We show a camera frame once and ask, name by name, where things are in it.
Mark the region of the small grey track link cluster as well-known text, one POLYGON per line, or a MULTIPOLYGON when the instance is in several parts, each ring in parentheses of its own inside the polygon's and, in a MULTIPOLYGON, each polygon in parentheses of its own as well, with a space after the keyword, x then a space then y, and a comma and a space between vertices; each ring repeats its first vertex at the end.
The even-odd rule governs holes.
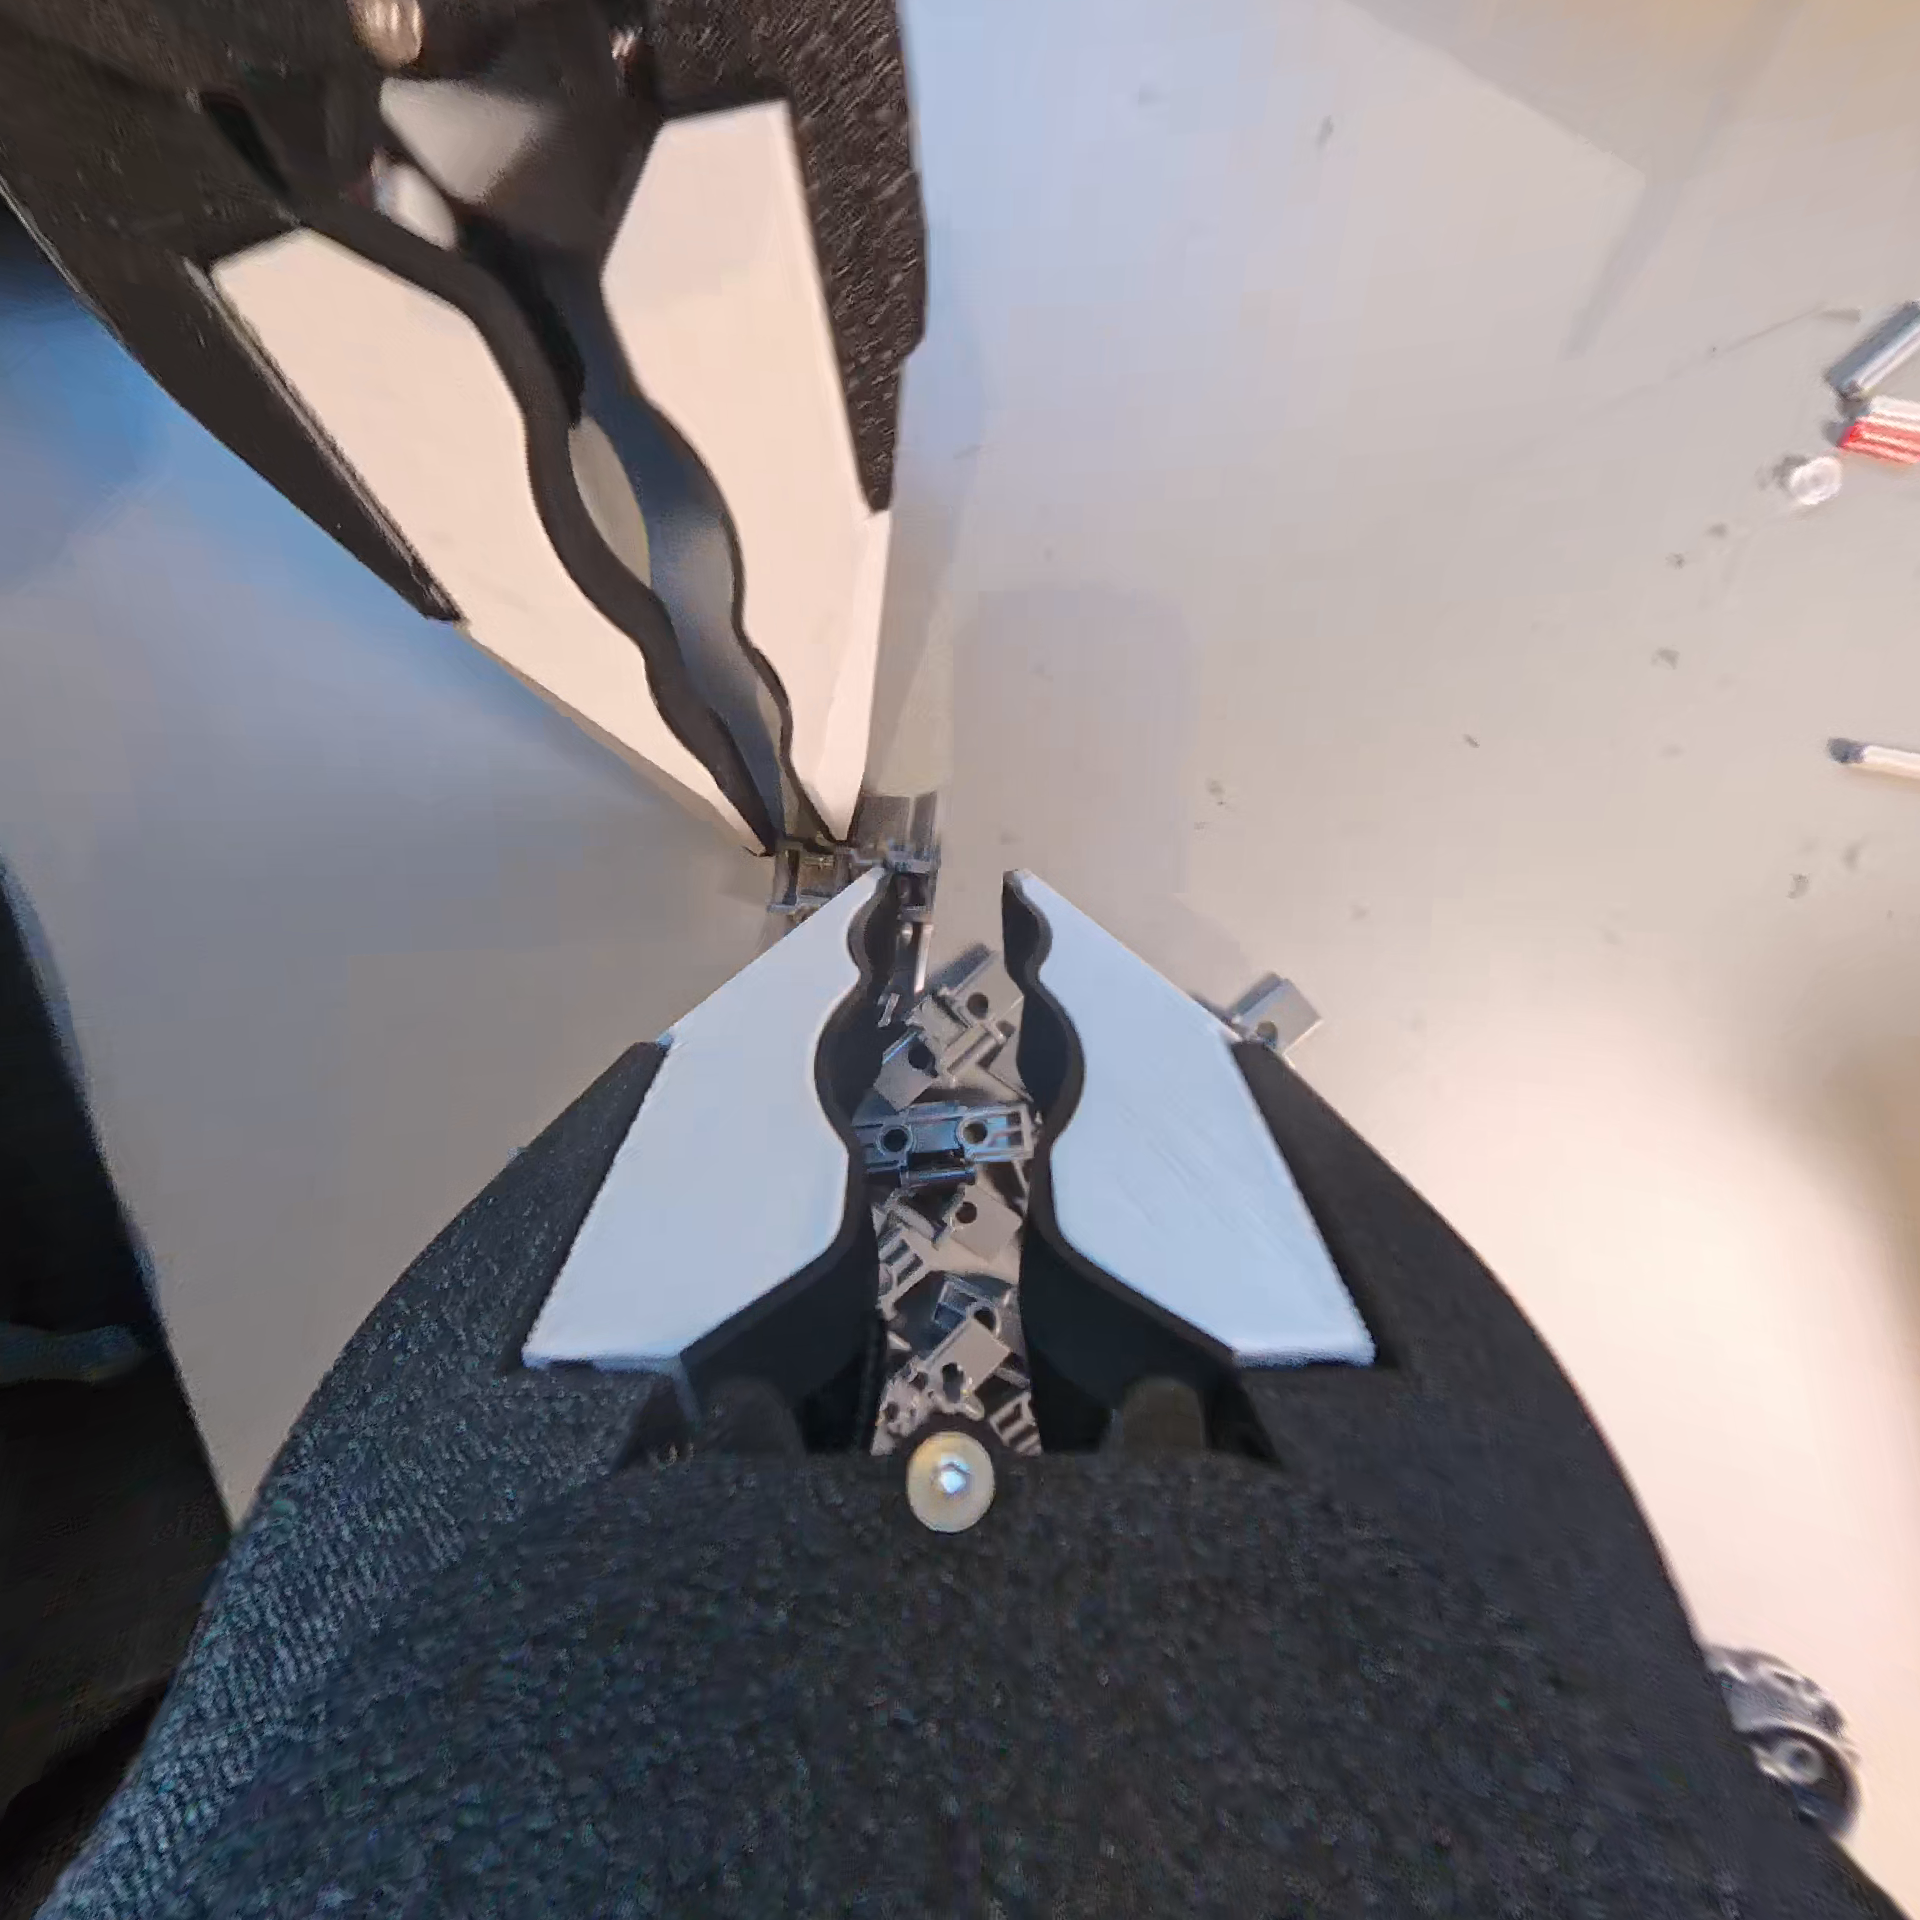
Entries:
MULTIPOLYGON (((1226 1008, 1241 1054, 1281 1062, 1313 1030, 1291 983, 1265 976, 1226 1008)), ((1021 993, 1002 956, 971 948, 935 977, 861 1104, 879 1241, 885 1366, 874 1433, 894 1454, 964 1423, 1011 1456, 1043 1456, 1020 1309, 1020 1258, 1038 1114, 1018 1066, 1021 993)), ((1173 1383, 1146 1383, 1146 1423, 1203 1447, 1173 1383)), ((1260 1450, 1243 1423, 1212 1447, 1260 1450)))

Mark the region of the black toy vehicle model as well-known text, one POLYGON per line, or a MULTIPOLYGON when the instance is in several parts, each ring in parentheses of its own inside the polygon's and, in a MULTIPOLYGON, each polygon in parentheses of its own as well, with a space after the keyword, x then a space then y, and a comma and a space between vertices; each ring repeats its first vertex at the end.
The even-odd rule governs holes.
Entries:
POLYGON ((1734 1733, 1795 1813, 1845 1840, 1858 1816, 1858 1752, 1837 1700, 1761 1648, 1707 1645, 1707 1671, 1734 1733))

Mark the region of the scatter of black red pins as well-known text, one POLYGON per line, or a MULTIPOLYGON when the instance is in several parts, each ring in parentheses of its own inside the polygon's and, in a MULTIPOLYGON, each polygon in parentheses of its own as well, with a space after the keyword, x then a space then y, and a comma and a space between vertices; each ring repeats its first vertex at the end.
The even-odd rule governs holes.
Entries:
POLYGON ((1917 301, 1908 298, 1826 367, 1834 402, 1822 429, 1826 449, 1788 456, 1778 469, 1778 487, 1796 509, 1835 500, 1850 463, 1916 470, 1917 399, 1892 391, 1898 375, 1916 369, 1916 359, 1917 301))

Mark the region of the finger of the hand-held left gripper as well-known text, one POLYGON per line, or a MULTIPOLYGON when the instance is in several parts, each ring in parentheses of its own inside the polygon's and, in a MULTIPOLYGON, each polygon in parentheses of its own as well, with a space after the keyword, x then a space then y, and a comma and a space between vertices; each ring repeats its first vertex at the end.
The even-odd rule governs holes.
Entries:
POLYGON ((673 800, 771 855, 773 812, 673 614, 585 504, 558 375, 517 301, 354 206, 207 274, 452 624, 673 800))
POLYGON ((891 513, 860 480, 787 102, 661 125, 603 268, 642 394, 715 485, 787 760, 846 838, 866 774, 891 513))

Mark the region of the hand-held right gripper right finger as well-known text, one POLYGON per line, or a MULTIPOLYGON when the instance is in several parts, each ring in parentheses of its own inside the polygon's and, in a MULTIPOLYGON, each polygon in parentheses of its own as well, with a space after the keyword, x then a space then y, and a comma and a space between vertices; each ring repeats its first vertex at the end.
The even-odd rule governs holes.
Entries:
POLYGON ((1102 1449, 1141 1384, 1173 1383, 1206 1447, 1251 1376, 1371 1369, 1247 1041, 1033 871, 999 912, 1039 1122, 1020 1309, 1043 1450, 1102 1449))

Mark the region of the grey desk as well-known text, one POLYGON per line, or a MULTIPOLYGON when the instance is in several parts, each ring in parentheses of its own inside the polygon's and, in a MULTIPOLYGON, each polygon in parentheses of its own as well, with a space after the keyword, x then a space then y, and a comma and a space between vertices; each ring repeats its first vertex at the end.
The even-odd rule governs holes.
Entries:
MULTIPOLYGON (((1916 4, 911 4, 882 748, 1297 1054, 1916 1879, 1916 4)), ((4 253, 4 865, 230 1510, 357 1320, 753 950, 763 871, 4 253)))

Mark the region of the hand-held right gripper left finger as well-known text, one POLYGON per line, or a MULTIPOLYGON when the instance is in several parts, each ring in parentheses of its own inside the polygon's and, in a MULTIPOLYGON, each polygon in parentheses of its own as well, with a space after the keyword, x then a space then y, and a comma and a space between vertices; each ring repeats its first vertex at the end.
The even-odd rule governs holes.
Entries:
POLYGON ((846 1450, 877 1326, 853 1133, 898 885, 868 871, 646 1046, 641 1104, 522 1338, 533 1374, 646 1376, 649 1444, 846 1450))

